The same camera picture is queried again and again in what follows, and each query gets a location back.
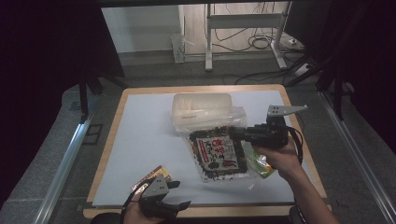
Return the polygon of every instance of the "gray floor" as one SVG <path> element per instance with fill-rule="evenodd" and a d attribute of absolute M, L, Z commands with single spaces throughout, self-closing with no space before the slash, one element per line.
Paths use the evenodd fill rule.
<path fill-rule="evenodd" d="M 214 71 L 207 73 L 203 62 L 125 65 L 126 77 L 120 80 L 131 87 L 233 85 L 237 76 L 277 71 L 272 57 L 218 60 L 214 61 L 213 67 Z M 273 77 L 274 75 L 252 76 L 241 79 L 237 84 L 282 83 L 284 77 Z M 295 87 L 287 88 L 287 92 L 293 105 L 309 106 L 309 110 L 301 113 L 299 121 L 304 127 L 304 137 L 330 198 L 332 210 L 342 223 L 387 223 L 315 89 L 317 78 L 311 77 Z M 122 93 L 122 88 L 114 83 L 102 78 L 101 82 L 104 94 L 100 97 L 93 116 L 91 133 L 100 127 L 102 130 L 99 136 L 87 134 L 85 137 L 49 223 L 90 222 L 82 215 L 82 209 Z M 0 223 L 33 222 L 78 126 L 78 101 L 78 87 L 64 93 L 59 116 L 35 160 L 5 202 L 0 213 Z M 347 97 L 343 101 L 343 115 L 345 124 L 365 159 L 370 162 L 371 169 L 393 203 L 396 203 L 396 156 L 359 115 Z"/>

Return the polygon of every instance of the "metal rail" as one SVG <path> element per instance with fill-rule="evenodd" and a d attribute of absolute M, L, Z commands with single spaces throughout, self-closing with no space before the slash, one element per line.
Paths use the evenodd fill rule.
<path fill-rule="evenodd" d="M 329 96 L 323 92 L 320 92 L 319 96 L 325 104 L 327 112 L 329 113 L 332 122 L 335 125 L 335 128 L 341 134 L 341 137 L 346 144 L 350 156 L 352 157 L 353 161 L 361 172 L 363 180 L 365 181 L 369 190 L 372 192 L 379 209 L 381 210 L 382 214 L 384 215 L 385 219 L 389 224 L 395 224 L 396 210 L 395 206 L 392 203 L 392 200 L 385 192 L 379 180 L 375 177 L 375 174 L 373 173 L 366 159 L 364 159 L 363 154 L 361 153 L 358 145 L 349 133 L 349 130 L 347 129 L 345 123 L 339 120 L 339 118 L 335 115 L 334 111 L 332 110 L 332 101 Z"/>
<path fill-rule="evenodd" d="M 64 153 L 64 158 L 59 165 L 58 171 L 56 172 L 55 177 L 52 179 L 49 190 L 47 191 L 47 194 L 38 209 L 33 223 L 43 224 L 49 222 L 52 211 L 55 207 L 55 204 L 58 202 L 59 196 L 62 192 L 62 189 L 64 188 L 64 183 L 78 154 L 78 150 L 84 139 L 85 133 L 91 124 L 92 115 L 95 111 L 98 101 L 99 96 L 94 95 L 90 102 L 90 114 L 85 122 L 78 125 L 75 134 L 73 135 L 73 138 L 70 141 L 66 152 Z"/>

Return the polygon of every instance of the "wooden frame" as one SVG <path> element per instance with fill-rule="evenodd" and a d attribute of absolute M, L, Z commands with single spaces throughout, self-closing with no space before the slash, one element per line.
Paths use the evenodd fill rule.
<path fill-rule="evenodd" d="M 104 175 L 106 164 L 113 148 L 117 130 L 124 111 L 128 95 L 131 94 L 158 94 L 179 92 L 226 92 L 226 91 L 279 91 L 285 105 L 290 105 L 289 97 L 281 85 L 245 85 L 245 86 L 189 86 L 189 87 L 159 87 L 159 88 L 133 88 L 122 93 L 116 115 L 113 119 L 109 135 L 105 144 L 102 158 L 98 165 L 92 187 L 87 198 L 87 204 L 92 204 L 96 191 Z M 295 115 L 290 115 L 291 125 L 301 131 Z M 327 195 L 318 176 L 318 171 L 312 160 L 307 144 L 303 146 L 304 161 L 311 171 L 311 180 L 319 195 L 326 199 Z M 224 207 L 189 207 L 181 211 L 178 217 L 264 217 L 264 216 L 287 216 L 291 205 L 273 206 L 224 206 Z M 93 218 L 98 214 L 107 212 L 120 212 L 120 209 L 85 208 L 83 213 L 87 218 Z"/>

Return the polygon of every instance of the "label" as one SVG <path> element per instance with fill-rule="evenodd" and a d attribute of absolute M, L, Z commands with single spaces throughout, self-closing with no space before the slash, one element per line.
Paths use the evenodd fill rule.
<path fill-rule="evenodd" d="M 153 178 L 159 174 L 163 174 L 163 177 L 165 177 L 166 182 L 171 181 L 171 176 L 169 175 L 169 173 L 165 169 L 163 169 L 163 167 L 161 165 L 159 165 L 157 168 L 155 168 L 153 171 L 151 171 L 148 175 L 146 175 L 141 180 L 139 180 L 139 182 L 134 184 L 131 187 L 131 190 L 134 191 L 137 188 L 137 186 L 139 186 L 140 183 L 142 183 L 143 181 L 145 181 L 147 179 Z"/>
<path fill-rule="evenodd" d="M 198 151 L 206 170 L 221 171 L 238 169 L 238 161 L 229 136 L 197 138 Z"/>

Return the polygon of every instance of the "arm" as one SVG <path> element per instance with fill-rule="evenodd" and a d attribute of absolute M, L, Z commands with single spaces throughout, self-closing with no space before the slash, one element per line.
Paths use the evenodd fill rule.
<path fill-rule="evenodd" d="M 253 148 L 258 153 L 265 155 L 267 161 L 275 166 L 280 176 L 289 183 L 296 202 L 308 223 L 339 223 L 298 162 L 292 138 L 289 138 L 289 143 L 280 149 Z"/>

